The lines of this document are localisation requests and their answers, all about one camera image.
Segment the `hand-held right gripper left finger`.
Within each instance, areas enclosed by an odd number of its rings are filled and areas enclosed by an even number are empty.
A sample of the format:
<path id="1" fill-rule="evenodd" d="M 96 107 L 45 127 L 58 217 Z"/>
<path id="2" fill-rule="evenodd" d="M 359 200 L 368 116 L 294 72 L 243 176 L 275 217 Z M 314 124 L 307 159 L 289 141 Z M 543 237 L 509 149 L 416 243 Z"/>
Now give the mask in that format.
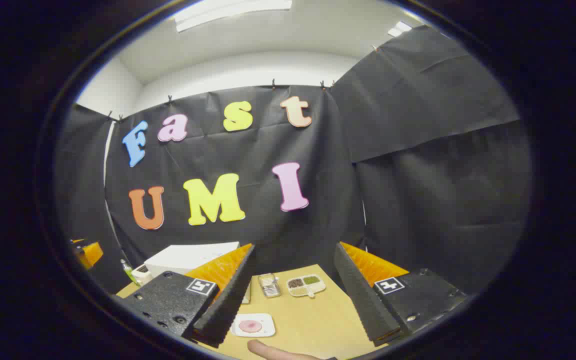
<path id="1" fill-rule="evenodd" d="M 164 271 L 118 301 L 172 337 L 218 347 L 238 314 L 256 262 L 256 246 L 246 244 L 183 275 Z"/>

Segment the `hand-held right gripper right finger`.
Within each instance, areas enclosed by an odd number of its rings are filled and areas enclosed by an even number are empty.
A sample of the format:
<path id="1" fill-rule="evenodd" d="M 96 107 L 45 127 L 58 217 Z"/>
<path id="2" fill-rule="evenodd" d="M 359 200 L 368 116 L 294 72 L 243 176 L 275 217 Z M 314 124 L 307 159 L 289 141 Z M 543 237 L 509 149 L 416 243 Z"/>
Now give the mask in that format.
<path id="1" fill-rule="evenodd" d="M 422 331 L 469 298 L 428 268 L 406 270 L 348 243 L 336 245 L 333 260 L 376 347 Z"/>

